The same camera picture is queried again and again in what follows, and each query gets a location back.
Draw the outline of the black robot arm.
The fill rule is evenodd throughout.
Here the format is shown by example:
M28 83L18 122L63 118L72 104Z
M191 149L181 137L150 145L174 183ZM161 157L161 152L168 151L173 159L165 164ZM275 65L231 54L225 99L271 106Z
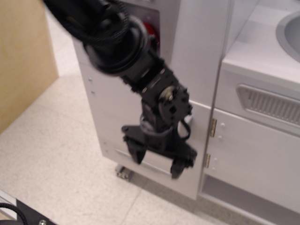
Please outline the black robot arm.
M189 93L157 55L158 39L145 24L119 0L47 0L45 5L82 42L95 69L120 77L141 96L140 124L121 129L132 159L140 164L146 151L170 158L173 179L193 167L197 153L178 132L179 124L191 131L185 122L192 112Z

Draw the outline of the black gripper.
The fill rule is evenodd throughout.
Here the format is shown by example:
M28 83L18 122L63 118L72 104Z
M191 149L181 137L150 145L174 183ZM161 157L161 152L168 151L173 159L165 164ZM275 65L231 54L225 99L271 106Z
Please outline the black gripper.
M122 127L123 140L132 159L141 164L148 150L173 159L171 175L172 179L178 179L185 168L194 166L197 152L186 143L187 139L179 136L177 125L160 133L151 128L145 125Z

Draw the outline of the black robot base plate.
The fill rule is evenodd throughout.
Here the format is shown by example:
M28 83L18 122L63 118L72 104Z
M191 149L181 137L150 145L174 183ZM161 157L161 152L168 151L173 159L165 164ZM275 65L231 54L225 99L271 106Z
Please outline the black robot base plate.
M16 200L16 206L7 203L0 203L0 209L8 209L14 212L16 220L4 219L0 221L1 225L56 225L54 221L42 215L38 211Z

